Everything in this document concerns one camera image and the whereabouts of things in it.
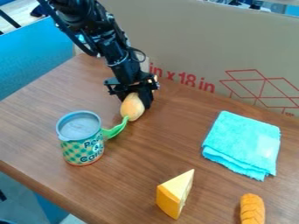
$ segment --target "blue chair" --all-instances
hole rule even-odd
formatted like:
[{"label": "blue chair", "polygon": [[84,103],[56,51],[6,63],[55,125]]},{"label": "blue chair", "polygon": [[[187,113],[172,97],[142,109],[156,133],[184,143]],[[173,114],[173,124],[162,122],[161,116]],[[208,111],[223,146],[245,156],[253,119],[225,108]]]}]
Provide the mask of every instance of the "blue chair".
[{"label": "blue chair", "polygon": [[73,56],[50,17],[0,36],[0,101]]}]

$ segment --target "cheese wedge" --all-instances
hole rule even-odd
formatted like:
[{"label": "cheese wedge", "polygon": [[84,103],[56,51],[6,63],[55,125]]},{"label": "cheese wedge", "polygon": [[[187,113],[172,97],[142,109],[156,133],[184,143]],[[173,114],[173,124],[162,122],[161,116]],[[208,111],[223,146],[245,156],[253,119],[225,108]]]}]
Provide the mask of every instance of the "cheese wedge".
[{"label": "cheese wedge", "polygon": [[156,204],[177,220],[192,187],[194,169],[173,178],[156,188]]}]

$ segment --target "teal towel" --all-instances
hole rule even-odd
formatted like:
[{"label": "teal towel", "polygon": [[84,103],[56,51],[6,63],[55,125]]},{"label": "teal towel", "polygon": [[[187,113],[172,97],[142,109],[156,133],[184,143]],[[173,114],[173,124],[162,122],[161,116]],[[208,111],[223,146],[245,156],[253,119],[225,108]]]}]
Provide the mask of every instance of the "teal towel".
[{"label": "teal towel", "polygon": [[203,156],[263,181],[276,174],[280,138],[274,125],[222,111],[202,144]]}]

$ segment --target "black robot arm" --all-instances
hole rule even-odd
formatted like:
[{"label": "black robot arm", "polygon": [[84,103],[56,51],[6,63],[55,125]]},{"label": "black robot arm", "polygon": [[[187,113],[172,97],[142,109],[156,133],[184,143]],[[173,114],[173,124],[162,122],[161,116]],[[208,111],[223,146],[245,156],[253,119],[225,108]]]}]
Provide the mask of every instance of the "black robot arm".
[{"label": "black robot arm", "polygon": [[[137,92],[146,109],[153,101],[152,90],[158,89],[154,75],[140,68],[146,55],[128,45],[124,31],[112,14],[96,0],[38,0],[56,25],[83,52],[105,57],[115,74],[104,81],[111,95],[121,101],[131,92]],[[136,57],[139,52],[143,59]]]}]

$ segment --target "tin can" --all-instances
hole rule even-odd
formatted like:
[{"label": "tin can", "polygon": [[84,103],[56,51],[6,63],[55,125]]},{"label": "tin can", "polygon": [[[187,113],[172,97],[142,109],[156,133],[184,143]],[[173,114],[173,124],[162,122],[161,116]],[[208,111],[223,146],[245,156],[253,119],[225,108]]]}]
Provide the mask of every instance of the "tin can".
[{"label": "tin can", "polygon": [[56,124],[65,161],[70,165],[90,165],[104,152],[101,119],[81,110],[64,115]]}]

